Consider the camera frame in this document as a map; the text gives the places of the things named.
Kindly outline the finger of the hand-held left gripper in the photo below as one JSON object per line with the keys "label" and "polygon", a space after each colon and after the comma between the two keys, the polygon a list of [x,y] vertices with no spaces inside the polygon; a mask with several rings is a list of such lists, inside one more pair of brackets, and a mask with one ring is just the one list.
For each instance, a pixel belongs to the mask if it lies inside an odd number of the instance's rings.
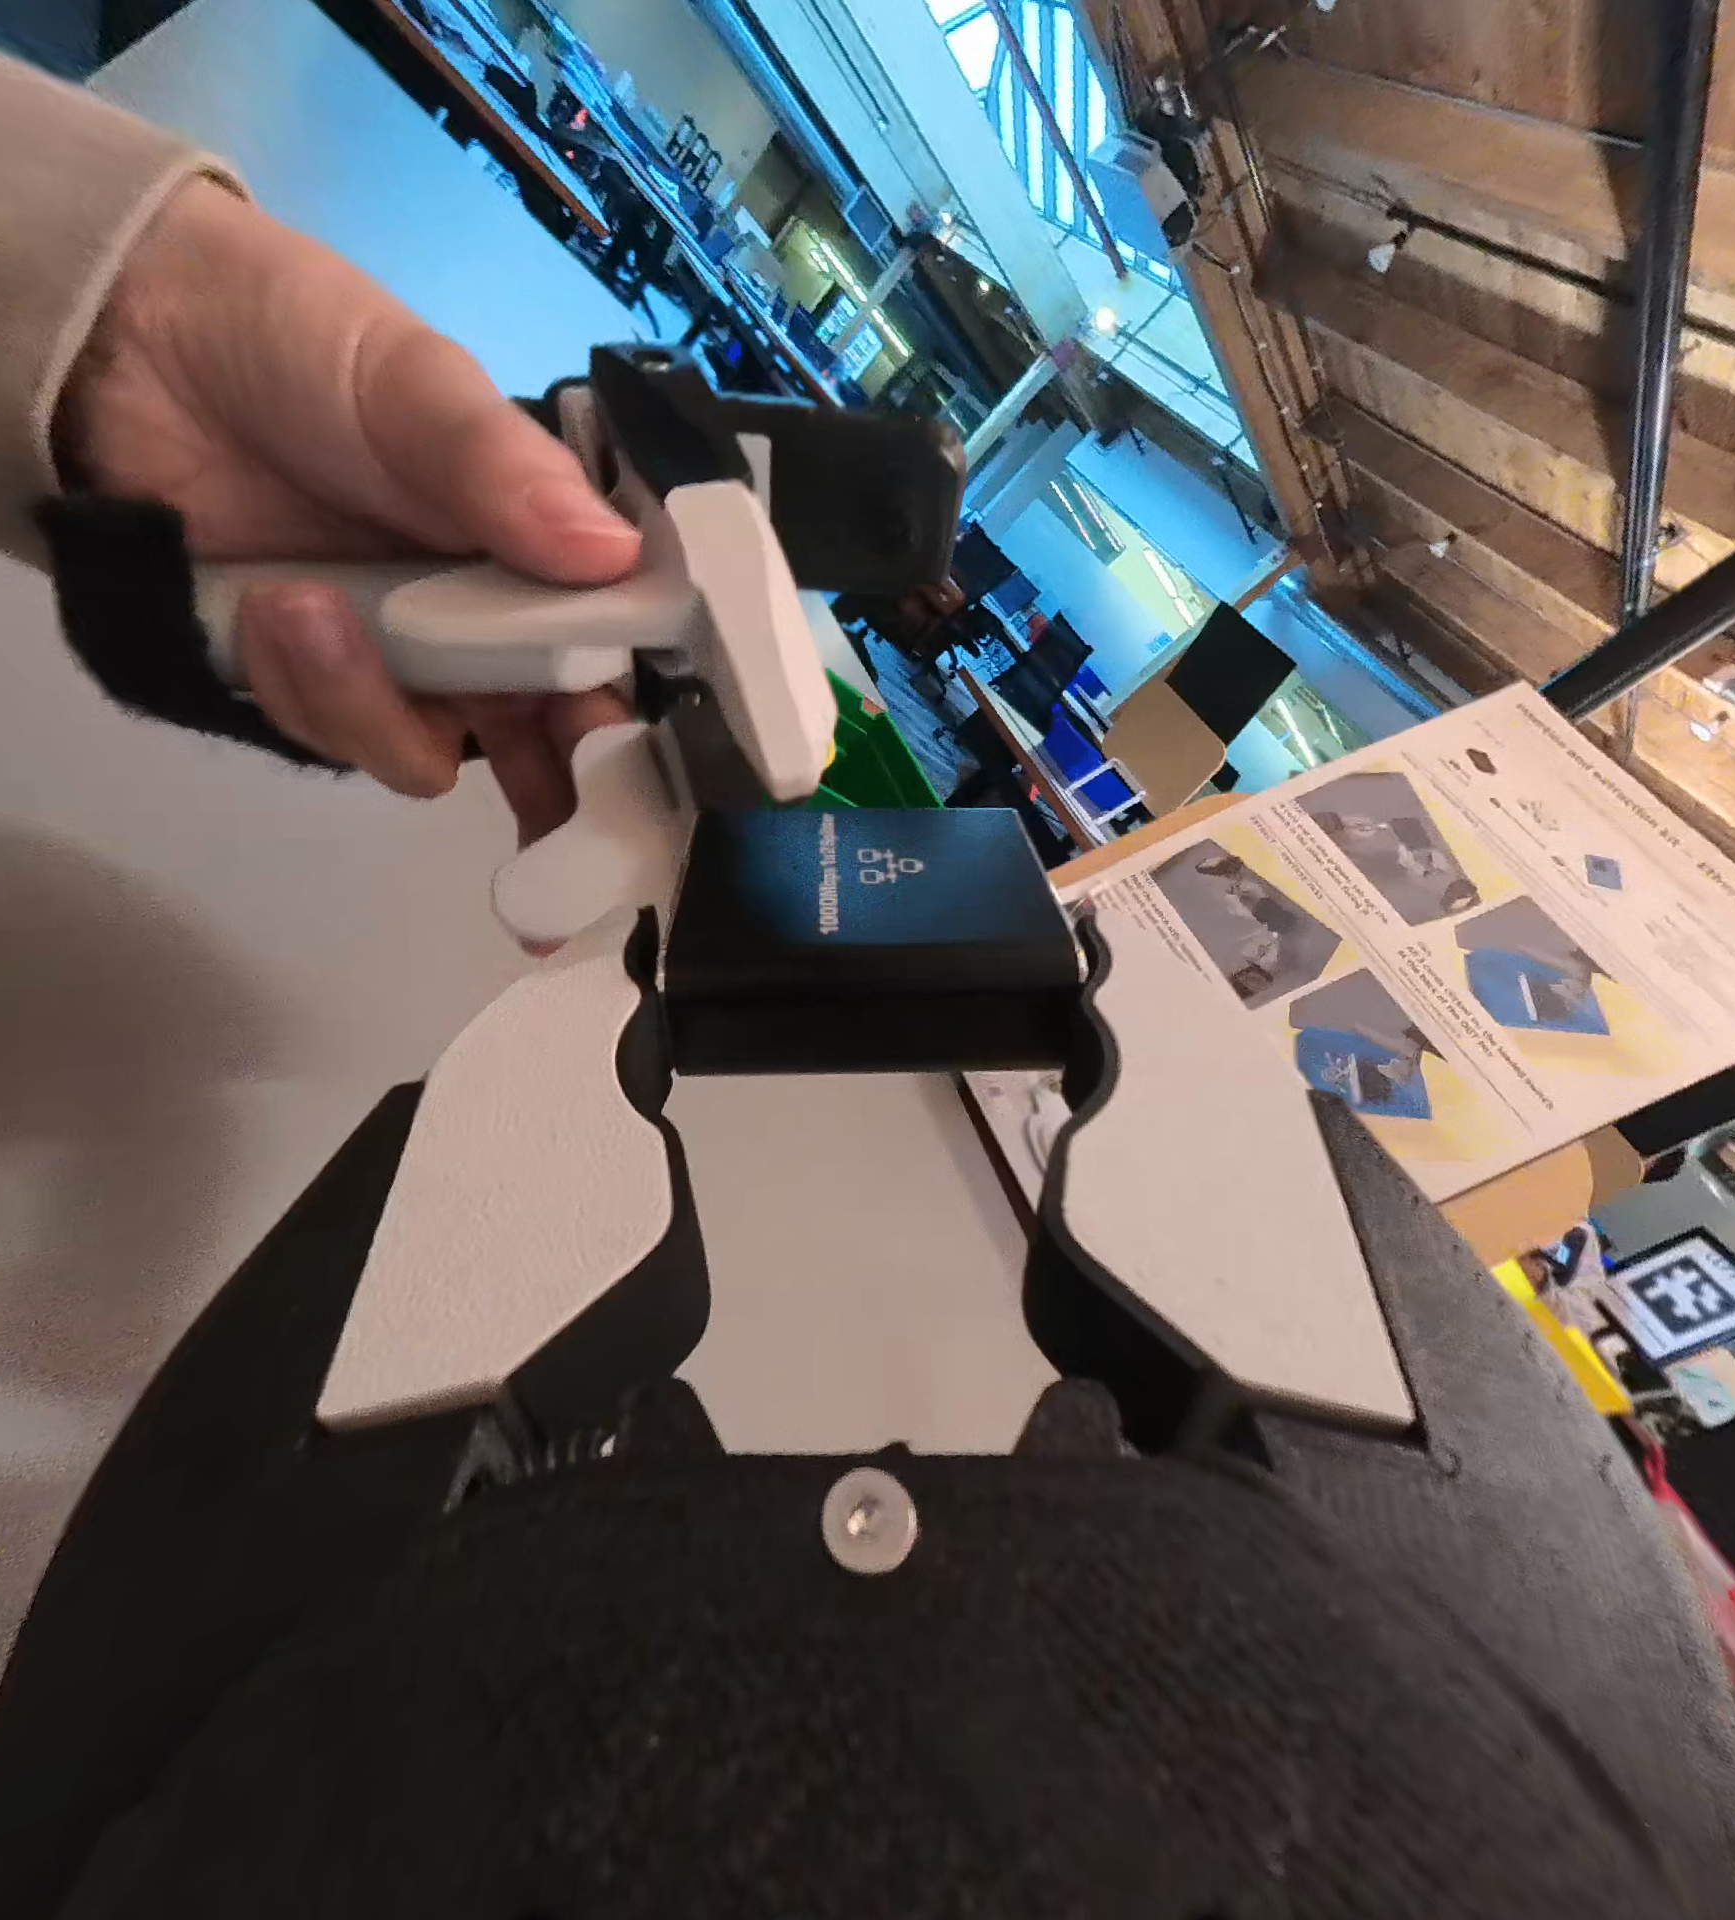
{"label": "finger of the hand-held left gripper", "polygon": [[834,751],[838,703],[769,509],[739,479],[667,496],[709,635],[695,646],[737,748],[777,804],[805,804]]}

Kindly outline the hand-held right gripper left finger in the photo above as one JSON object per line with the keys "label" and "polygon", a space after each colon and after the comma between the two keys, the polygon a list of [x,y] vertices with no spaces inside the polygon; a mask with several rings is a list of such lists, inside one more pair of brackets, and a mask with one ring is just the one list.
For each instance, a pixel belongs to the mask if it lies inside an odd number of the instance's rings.
{"label": "hand-held right gripper left finger", "polygon": [[329,1430],[497,1404],[601,1424],[711,1312],[657,971],[619,909],[499,995],[427,1076],[321,1389]]}

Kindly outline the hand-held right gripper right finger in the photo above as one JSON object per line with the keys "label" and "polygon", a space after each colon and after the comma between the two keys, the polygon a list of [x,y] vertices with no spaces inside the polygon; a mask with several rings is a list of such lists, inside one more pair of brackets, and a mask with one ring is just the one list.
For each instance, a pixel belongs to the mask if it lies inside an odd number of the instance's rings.
{"label": "hand-held right gripper right finger", "polygon": [[1314,1095],[1228,991],[1120,905],[1086,981],[1028,1253],[1028,1327],[1162,1456],[1266,1411],[1408,1434],[1418,1408]]}

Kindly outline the green plastic bin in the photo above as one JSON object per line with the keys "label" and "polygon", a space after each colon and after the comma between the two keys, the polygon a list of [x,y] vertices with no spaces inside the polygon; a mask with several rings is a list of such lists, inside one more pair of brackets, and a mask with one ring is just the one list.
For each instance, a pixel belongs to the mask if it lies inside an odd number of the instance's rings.
{"label": "green plastic bin", "polygon": [[910,751],[888,709],[828,672],[836,699],[836,730],[824,780],[811,806],[866,809],[940,809],[940,793]]}

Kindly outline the black ethernet splitter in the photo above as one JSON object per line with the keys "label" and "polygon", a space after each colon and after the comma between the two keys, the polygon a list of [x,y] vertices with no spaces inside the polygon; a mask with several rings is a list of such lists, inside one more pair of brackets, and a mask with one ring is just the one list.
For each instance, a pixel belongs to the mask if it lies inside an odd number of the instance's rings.
{"label": "black ethernet splitter", "polygon": [[663,955],[697,1078],[1056,1068],[1084,981],[1024,823],[988,807],[703,812]]}

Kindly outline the wooden sheet stand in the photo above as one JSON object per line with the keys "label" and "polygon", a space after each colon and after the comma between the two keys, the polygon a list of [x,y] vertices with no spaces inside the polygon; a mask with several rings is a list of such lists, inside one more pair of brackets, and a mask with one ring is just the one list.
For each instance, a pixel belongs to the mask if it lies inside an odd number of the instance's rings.
{"label": "wooden sheet stand", "polygon": [[1140,790],[1158,821],[1190,804],[1220,772],[1228,741],[1166,677],[1146,682],[1114,709],[1104,751]]}
{"label": "wooden sheet stand", "polygon": [[[1176,840],[1208,831],[1242,802],[1238,791],[1194,798],[1154,823],[1074,856],[1052,871],[1052,883],[1066,899],[1088,896],[1134,868],[1156,864]],[[1492,1268],[1560,1239],[1600,1205],[1640,1188],[1646,1168],[1644,1155],[1616,1126],[1602,1126],[1440,1208]]]}

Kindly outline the small yellow bin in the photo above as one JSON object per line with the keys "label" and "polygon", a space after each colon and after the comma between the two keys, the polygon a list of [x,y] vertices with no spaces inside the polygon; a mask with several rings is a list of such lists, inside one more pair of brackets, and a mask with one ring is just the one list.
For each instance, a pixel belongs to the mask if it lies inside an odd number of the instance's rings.
{"label": "small yellow bin", "polygon": [[1580,1386],[1596,1411],[1608,1419],[1626,1419],[1634,1414],[1634,1400],[1618,1376],[1600,1357],[1592,1340],[1570,1321],[1556,1316],[1548,1298],[1530,1279],[1520,1259],[1504,1259],[1492,1268],[1504,1291],[1526,1312],[1536,1332]]}

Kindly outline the black monitor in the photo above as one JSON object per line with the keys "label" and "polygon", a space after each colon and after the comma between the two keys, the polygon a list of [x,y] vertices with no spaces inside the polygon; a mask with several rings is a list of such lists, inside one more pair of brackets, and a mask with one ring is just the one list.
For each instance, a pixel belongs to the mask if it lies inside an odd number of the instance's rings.
{"label": "black monitor", "polygon": [[1222,600],[1168,667],[1166,686],[1230,748],[1296,673],[1298,662]]}

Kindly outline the white ceiling projector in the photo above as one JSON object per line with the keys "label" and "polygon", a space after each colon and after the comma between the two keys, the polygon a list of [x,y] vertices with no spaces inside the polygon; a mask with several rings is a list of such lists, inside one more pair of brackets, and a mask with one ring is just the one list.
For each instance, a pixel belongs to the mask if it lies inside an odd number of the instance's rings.
{"label": "white ceiling projector", "polygon": [[1192,240],[1204,196],[1194,141],[1118,130],[1086,158],[1116,242],[1156,262]]}

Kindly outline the printed instruction sheet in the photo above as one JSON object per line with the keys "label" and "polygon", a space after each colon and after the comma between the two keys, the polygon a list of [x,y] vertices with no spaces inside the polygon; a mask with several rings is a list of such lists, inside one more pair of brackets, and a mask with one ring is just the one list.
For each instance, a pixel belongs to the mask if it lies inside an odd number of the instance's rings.
{"label": "printed instruction sheet", "polygon": [[1438,1201],[1735,1068],[1735,861],[1526,686],[1054,887]]}

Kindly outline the black white marker tablet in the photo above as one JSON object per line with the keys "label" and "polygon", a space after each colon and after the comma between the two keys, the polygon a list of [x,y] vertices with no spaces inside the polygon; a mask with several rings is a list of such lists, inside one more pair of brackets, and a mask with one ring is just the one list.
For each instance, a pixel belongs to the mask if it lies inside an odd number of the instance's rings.
{"label": "black white marker tablet", "polygon": [[1616,1259],[1604,1284],[1610,1316],[1656,1366],[1735,1340],[1735,1255],[1704,1227]]}

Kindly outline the black pole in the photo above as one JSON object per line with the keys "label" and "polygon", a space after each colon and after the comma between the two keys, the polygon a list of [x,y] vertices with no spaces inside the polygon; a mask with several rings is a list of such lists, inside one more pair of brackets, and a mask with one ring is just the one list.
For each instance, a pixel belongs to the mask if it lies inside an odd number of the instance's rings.
{"label": "black pole", "polygon": [[1570,722],[1612,705],[1735,623],[1735,549],[1540,686]]}

